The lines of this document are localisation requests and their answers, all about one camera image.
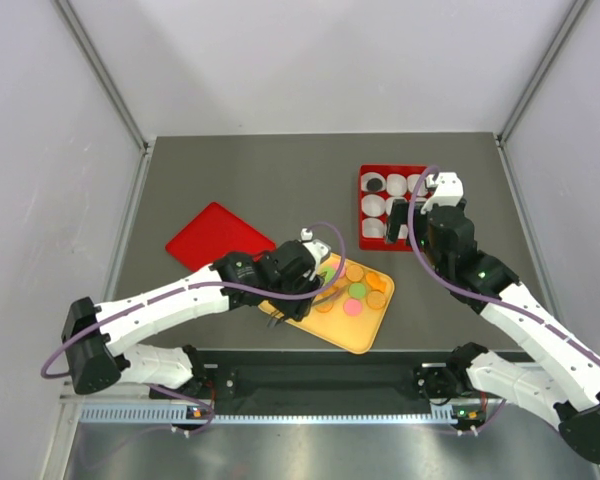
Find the black round cookie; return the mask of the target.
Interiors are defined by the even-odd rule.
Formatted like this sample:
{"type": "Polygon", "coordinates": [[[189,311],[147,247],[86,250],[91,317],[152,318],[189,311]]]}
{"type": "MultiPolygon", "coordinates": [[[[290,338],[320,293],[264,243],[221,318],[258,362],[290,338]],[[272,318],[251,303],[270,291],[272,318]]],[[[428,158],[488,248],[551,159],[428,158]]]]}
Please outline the black round cookie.
{"type": "Polygon", "coordinates": [[[378,177],[370,178],[367,180],[365,188],[369,193],[381,192],[384,190],[384,181],[378,177]]]}

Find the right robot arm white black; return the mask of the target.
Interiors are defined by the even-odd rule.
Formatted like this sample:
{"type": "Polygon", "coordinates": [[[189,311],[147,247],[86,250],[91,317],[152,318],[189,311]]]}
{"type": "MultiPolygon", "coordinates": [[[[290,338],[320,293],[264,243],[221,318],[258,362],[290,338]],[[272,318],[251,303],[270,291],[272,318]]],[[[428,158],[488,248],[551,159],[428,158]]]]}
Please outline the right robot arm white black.
{"type": "Polygon", "coordinates": [[[600,356],[560,324],[502,261],[479,250],[464,205],[393,202],[385,240],[402,229],[425,271],[514,340],[538,365],[519,367],[475,343],[456,348],[446,380],[456,394],[494,394],[535,415],[600,464],[600,356]]]}

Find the metal tongs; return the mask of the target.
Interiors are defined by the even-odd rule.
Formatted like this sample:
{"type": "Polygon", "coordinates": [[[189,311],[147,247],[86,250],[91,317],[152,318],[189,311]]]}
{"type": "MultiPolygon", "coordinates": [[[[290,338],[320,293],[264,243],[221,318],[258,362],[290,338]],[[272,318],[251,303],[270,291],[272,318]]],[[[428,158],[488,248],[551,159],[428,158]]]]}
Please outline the metal tongs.
{"type": "MultiPolygon", "coordinates": [[[[338,279],[337,273],[335,273],[335,276],[333,277],[333,279],[330,282],[333,282],[335,279],[338,279]]],[[[331,298],[332,300],[335,300],[339,295],[341,295],[344,292],[344,289],[342,289],[340,291],[334,291],[333,285],[329,289],[325,290],[324,292],[317,294],[313,303],[322,298],[331,298]]],[[[284,321],[281,323],[276,322],[277,318],[276,318],[276,312],[274,309],[274,300],[275,299],[268,301],[268,305],[272,308],[272,311],[269,314],[269,320],[267,323],[268,328],[274,328],[284,322],[284,321]]]]}

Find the red cookie box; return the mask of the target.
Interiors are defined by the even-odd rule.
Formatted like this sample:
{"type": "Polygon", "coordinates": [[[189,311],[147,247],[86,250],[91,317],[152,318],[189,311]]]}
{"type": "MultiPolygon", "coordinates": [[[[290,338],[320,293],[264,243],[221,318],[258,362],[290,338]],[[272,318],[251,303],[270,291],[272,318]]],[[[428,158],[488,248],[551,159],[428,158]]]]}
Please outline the red cookie box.
{"type": "Polygon", "coordinates": [[[363,164],[358,172],[358,238],[359,247],[369,251],[410,251],[405,246],[387,245],[384,241],[385,223],[393,200],[415,198],[426,200],[429,193],[424,187],[415,190],[421,165],[363,164]],[[384,181],[384,190],[366,191],[368,179],[378,177],[384,181]]]}

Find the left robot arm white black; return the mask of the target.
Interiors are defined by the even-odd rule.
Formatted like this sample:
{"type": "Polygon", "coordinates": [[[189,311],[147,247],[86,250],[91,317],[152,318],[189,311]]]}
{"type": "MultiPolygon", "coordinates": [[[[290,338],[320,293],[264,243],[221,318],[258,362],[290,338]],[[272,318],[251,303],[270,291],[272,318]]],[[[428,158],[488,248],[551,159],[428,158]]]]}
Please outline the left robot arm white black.
{"type": "Polygon", "coordinates": [[[118,383],[157,384],[196,396],[207,374],[191,346],[165,349],[145,339],[199,317],[269,302],[300,321],[323,281],[331,254],[320,240],[292,240],[259,257],[231,252],[193,274],[127,299],[74,301],[62,331],[75,393],[89,395],[118,383]]]}

